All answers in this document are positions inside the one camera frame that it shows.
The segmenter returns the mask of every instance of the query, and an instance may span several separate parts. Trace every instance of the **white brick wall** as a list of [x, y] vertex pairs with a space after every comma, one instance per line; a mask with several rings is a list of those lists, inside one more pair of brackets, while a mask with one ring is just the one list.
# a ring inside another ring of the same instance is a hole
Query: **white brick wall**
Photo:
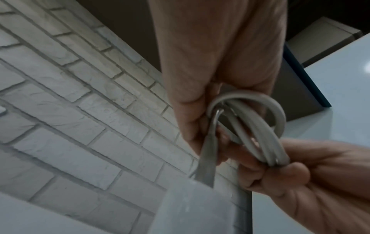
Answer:
[[[75, 0], [0, 0], [0, 13], [0, 192], [146, 234], [165, 191], [198, 164], [161, 73]], [[246, 233], [236, 167], [217, 169], [215, 190]]]

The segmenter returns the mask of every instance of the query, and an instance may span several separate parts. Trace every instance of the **wall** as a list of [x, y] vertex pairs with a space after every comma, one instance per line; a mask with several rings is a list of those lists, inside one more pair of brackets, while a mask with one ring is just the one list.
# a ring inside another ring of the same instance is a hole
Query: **wall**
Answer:
[[[288, 122], [284, 136], [370, 147], [370, 35], [305, 70], [333, 107]], [[256, 193], [253, 193], [253, 231], [257, 234], [310, 233], [283, 213], [270, 198]]]
[[[160, 82], [77, 2], [0, 0], [0, 191], [145, 233], [168, 186], [198, 162]], [[215, 189], [238, 208], [235, 232], [251, 232], [236, 167], [217, 169]]]

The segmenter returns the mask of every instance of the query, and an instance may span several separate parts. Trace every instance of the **human hand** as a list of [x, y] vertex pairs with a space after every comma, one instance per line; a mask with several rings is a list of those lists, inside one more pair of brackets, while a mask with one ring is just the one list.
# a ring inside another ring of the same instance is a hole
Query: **human hand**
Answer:
[[[208, 129], [205, 111], [222, 83], [270, 94], [281, 65], [286, 1], [149, 4], [168, 97], [183, 138], [199, 154]], [[221, 148], [229, 142], [223, 136]]]
[[333, 141], [283, 139], [291, 164], [268, 168], [239, 146], [242, 188], [263, 193], [317, 234], [370, 233], [370, 149]]

